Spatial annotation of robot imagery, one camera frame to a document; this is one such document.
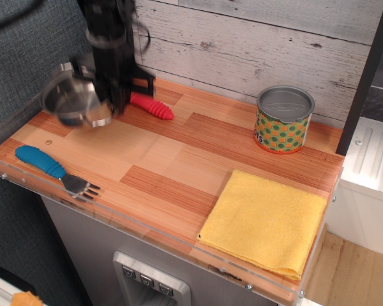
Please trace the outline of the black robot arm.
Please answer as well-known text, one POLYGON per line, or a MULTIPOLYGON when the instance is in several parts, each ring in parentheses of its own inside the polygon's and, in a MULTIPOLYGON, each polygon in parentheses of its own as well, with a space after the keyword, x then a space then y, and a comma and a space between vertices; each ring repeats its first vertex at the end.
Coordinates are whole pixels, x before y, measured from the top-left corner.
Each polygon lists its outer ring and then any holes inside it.
POLYGON ((153 97, 155 76, 135 61, 134 1, 79 1, 86 21, 92 61, 71 60, 74 73, 92 81, 101 102, 113 114, 124 112, 131 93, 153 97))

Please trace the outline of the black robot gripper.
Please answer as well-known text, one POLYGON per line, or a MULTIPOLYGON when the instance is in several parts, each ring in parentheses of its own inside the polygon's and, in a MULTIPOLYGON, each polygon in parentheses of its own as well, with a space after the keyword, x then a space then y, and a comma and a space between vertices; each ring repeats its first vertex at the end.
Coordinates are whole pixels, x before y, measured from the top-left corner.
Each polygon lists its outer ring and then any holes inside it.
POLYGON ((136 63, 132 42, 93 45, 91 49, 90 54, 73 57, 73 70, 78 76, 92 80, 102 93, 111 94, 114 115, 124 112, 131 91, 154 94, 155 76, 136 63))

